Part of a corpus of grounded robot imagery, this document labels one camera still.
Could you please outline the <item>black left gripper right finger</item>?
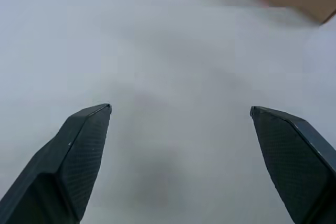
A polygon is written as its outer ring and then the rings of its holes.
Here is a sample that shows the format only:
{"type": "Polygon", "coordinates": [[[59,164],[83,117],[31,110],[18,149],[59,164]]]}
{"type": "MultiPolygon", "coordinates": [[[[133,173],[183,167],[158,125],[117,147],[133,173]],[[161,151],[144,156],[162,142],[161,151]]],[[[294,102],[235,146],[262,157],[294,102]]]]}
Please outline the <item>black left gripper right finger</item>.
{"type": "Polygon", "coordinates": [[[335,223],[335,149],[306,120],[252,106],[270,178],[294,223],[335,223]]]}

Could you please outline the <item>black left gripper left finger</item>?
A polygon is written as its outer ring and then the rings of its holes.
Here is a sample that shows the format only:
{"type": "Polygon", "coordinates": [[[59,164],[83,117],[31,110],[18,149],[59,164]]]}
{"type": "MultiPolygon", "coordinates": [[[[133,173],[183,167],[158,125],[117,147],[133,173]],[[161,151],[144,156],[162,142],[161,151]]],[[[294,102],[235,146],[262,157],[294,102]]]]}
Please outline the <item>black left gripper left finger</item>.
{"type": "Polygon", "coordinates": [[[101,166],[112,106],[82,109],[38,150],[1,199],[1,223],[80,223],[101,166]]]}

